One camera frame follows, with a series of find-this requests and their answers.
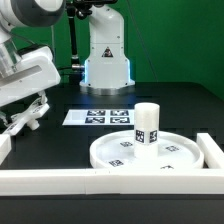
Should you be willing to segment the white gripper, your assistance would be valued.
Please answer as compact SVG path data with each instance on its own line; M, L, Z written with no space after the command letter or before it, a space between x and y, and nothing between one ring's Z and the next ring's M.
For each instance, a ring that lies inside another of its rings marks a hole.
M57 85L60 75L48 46L26 53L14 74L0 78L0 107L38 93L41 104L47 103L45 89Z

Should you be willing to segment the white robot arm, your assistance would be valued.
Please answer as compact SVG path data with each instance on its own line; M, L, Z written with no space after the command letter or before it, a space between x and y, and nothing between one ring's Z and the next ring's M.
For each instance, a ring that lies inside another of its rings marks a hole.
M124 20L110 6L118 0L72 0L71 9L89 19L90 55L84 64L81 90L113 95L134 84L124 54ZM12 40L15 27L49 27L66 9L66 0L0 0L0 107L60 82L47 46L18 51Z

